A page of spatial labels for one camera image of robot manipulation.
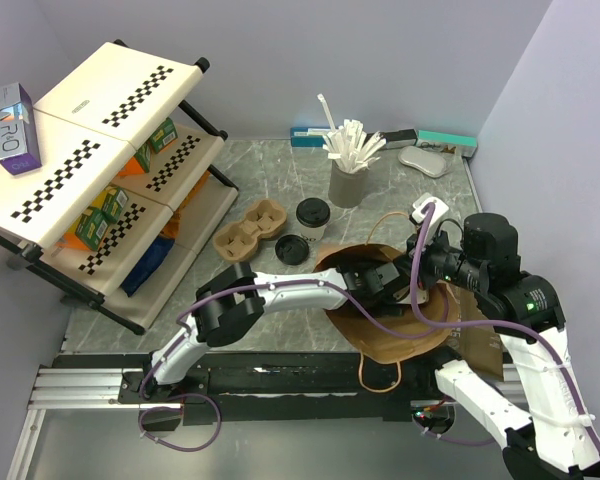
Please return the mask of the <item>brown paper bag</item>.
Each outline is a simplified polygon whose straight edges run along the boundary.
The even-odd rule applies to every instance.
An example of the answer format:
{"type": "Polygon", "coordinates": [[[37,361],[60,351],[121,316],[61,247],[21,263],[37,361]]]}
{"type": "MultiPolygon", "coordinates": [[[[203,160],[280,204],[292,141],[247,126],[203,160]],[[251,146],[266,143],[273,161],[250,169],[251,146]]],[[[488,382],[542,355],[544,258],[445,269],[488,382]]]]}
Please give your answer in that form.
{"type": "MultiPolygon", "coordinates": [[[[327,270],[347,261],[391,261],[400,250],[385,244],[366,240],[362,244],[325,244],[317,253],[314,270],[327,270]]],[[[384,314],[379,307],[369,307],[369,314],[376,319],[368,320],[355,306],[347,304],[337,310],[328,310],[327,317],[340,334],[358,351],[358,381],[365,390],[385,394],[396,389],[403,380],[402,363],[425,354],[442,345],[451,330],[431,329],[420,322],[411,305],[400,307],[396,313],[384,314]],[[393,365],[396,379],[391,385],[381,388],[374,381],[370,386],[364,382],[364,362],[369,359],[380,365],[393,365]]]]}

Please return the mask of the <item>black plastic cup lid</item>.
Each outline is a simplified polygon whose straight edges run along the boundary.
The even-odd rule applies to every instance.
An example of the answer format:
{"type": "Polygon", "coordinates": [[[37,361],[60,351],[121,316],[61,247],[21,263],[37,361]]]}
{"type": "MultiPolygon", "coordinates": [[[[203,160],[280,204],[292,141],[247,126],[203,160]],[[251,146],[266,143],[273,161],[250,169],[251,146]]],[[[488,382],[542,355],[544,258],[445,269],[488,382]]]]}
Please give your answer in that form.
{"type": "Polygon", "coordinates": [[[275,244],[276,257],[285,265],[297,266],[302,264],[310,253],[307,241],[301,236],[287,234],[280,237],[275,244]]]}

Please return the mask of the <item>brown pulp cup carrier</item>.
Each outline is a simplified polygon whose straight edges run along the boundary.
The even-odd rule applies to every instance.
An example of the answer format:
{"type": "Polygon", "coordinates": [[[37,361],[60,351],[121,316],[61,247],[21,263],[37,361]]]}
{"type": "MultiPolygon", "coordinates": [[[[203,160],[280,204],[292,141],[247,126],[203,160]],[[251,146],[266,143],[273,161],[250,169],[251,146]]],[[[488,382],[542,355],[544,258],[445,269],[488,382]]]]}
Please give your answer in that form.
{"type": "Polygon", "coordinates": [[[256,254],[259,242],[281,233],[286,222],[286,210],[275,200],[264,198],[254,202],[241,220],[221,228],[212,245],[225,261],[247,261],[256,254]]]}

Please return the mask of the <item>white paper coffee cup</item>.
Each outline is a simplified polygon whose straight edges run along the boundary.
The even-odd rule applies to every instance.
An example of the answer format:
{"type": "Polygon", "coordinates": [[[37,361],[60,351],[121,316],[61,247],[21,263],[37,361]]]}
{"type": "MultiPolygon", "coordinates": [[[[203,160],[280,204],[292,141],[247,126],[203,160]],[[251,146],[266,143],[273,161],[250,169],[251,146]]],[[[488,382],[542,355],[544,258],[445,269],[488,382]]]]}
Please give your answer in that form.
{"type": "Polygon", "coordinates": [[[305,225],[302,223],[299,224],[300,236],[307,242],[320,241],[325,234],[326,228],[326,224],[322,224],[319,226],[305,225]]]}

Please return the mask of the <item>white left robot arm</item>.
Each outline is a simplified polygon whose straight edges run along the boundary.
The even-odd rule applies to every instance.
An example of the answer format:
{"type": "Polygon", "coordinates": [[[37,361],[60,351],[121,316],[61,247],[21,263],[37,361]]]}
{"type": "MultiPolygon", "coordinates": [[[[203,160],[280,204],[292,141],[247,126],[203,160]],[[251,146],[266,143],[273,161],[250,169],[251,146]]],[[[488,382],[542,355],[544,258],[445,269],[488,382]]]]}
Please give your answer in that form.
{"type": "Polygon", "coordinates": [[[143,400],[171,399],[188,370],[210,349],[241,340],[264,315],[279,311],[323,309],[345,305],[365,317],[384,306],[403,306],[421,294],[387,263],[339,266],[303,274],[256,272],[238,263],[196,293],[196,301],[176,317],[179,331],[154,351],[139,387],[143,400]]]}

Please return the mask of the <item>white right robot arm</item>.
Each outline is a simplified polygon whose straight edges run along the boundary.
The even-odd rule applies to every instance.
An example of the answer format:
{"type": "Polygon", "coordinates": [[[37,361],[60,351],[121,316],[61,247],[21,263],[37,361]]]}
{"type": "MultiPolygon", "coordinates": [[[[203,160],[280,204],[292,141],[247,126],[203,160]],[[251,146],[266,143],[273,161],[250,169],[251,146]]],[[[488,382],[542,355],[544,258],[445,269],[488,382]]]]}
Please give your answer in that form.
{"type": "Polygon", "coordinates": [[[490,326],[511,357],[528,407],[521,409],[486,384],[464,361],[430,364],[418,390],[459,403],[491,435],[514,479],[600,478],[600,437],[570,362],[566,320],[556,290],[521,268],[518,232],[502,215],[464,221],[459,248],[429,231],[434,203],[419,214],[409,240],[410,285],[443,280],[471,292],[483,317],[464,328],[490,326]]]}

